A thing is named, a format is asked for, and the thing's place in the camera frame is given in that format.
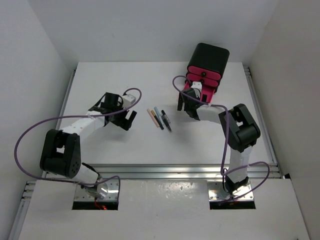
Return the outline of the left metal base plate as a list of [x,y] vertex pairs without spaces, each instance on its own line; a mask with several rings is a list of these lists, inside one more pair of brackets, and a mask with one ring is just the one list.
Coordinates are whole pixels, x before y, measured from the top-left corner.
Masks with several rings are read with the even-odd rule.
[[97,200],[116,201],[119,193],[119,182],[117,179],[106,181],[97,186],[82,186],[77,185],[74,194],[76,202],[90,202]]

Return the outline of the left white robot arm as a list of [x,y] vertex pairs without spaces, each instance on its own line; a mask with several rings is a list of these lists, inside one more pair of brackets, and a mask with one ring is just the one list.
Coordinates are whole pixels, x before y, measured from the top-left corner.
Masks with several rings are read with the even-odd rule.
[[82,162],[81,142],[109,123],[129,130],[137,112],[132,111],[127,117],[128,108],[135,102],[136,97],[131,94],[107,92],[89,108],[85,117],[59,130],[49,130],[45,136],[40,168],[77,184],[95,187],[101,177],[92,167]]

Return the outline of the metal base plate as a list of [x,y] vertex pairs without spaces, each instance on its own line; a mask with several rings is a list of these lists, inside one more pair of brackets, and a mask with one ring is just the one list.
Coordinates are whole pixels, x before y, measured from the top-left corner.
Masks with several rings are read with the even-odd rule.
[[242,196],[236,201],[253,201],[254,200],[254,194],[252,192],[252,185],[249,181],[246,185],[239,187],[238,189],[234,190],[232,194],[227,192],[226,189],[223,188],[222,181],[207,181],[207,187],[208,187],[208,197],[209,201],[211,202],[221,202],[229,200],[230,198],[233,200],[234,198],[237,198],[239,196]]
[[97,186],[82,186],[77,185],[74,194],[76,202],[90,202],[97,200],[116,201],[119,193],[119,182],[117,179],[106,181]]

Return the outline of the light blue black pen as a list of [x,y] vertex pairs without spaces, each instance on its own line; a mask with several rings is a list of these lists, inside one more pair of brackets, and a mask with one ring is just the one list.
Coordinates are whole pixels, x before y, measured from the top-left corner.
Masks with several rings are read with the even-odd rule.
[[162,118],[161,118],[161,114],[158,110],[158,108],[155,106],[154,107],[154,111],[155,111],[155,114],[157,116],[157,119],[158,119],[158,122],[159,122],[159,126],[161,128],[161,130],[164,130],[164,124],[163,124],[163,121],[162,121]]

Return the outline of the peach concealer stick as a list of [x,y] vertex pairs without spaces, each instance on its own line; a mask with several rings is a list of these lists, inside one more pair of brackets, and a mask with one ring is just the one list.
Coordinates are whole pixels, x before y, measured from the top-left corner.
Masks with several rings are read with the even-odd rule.
[[149,116],[151,117],[152,121],[154,122],[154,124],[156,125],[157,128],[160,127],[159,123],[157,122],[156,118],[154,117],[154,115],[152,114],[151,110],[148,108],[147,112],[149,114]]

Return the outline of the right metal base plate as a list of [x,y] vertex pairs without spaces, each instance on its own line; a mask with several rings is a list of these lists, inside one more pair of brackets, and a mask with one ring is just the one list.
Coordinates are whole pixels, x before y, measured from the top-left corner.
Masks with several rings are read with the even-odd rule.
[[211,202],[221,202],[229,200],[230,198],[233,200],[234,198],[237,198],[239,196],[242,196],[236,201],[253,201],[254,200],[254,194],[252,192],[252,185],[249,181],[246,185],[239,187],[238,189],[234,190],[232,194],[227,192],[226,189],[223,188],[222,181],[207,181],[207,187],[208,187],[208,197],[209,201]]

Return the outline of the brown gold makeup pencil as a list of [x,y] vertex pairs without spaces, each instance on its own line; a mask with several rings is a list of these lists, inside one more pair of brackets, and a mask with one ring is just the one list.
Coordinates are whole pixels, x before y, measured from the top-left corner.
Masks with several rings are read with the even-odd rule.
[[158,119],[156,113],[155,113],[153,110],[151,110],[151,114],[152,114],[152,116],[154,117],[154,119],[156,120],[156,122],[160,125],[160,124],[161,124],[161,121]]

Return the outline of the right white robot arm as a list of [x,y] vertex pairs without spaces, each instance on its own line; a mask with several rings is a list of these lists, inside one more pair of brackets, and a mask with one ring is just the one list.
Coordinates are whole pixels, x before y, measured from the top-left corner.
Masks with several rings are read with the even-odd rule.
[[200,102],[200,90],[189,88],[181,91],[178,97],[179,111],[185,111],[197,121],[220,124],[225,136],[222,154],[224,166],[227,148],[230,148],[229,167],[223,172],[224,189],[232,194],[248,183],[248,166],[253,146],[261,136],[260,128],[245,104],[231,109],[222,105]]

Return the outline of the black drawer cabinet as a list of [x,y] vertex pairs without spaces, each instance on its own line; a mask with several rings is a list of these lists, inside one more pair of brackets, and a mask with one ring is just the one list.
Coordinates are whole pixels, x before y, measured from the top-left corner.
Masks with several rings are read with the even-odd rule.
[[220,84],[229,56],[230,52],[225,48],[206,43],[198,43],[188,63],[187,73],[189,73],[189,66],[215,71],[221,75],[221,79],[219,80]]

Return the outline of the black mascara tube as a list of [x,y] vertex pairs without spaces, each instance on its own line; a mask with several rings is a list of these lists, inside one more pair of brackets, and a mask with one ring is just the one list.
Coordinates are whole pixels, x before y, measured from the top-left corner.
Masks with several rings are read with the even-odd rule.
[[162,120],[163,120],[167,130],[171,133],[172,132],[172,128],[170,126],[170,120],[169,120],[169,118],[168,118],[168,116],[167,116],[167,114],[165,113],[164,110],[161,110],[161,113],[162,113]]

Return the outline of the aluminium frame rail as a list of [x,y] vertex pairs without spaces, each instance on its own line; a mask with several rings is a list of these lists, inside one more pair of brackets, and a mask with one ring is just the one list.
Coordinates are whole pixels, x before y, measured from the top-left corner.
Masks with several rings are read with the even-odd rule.
[[93,164],[103,178],[124,180],[211,180],[221,179],[219,164]]

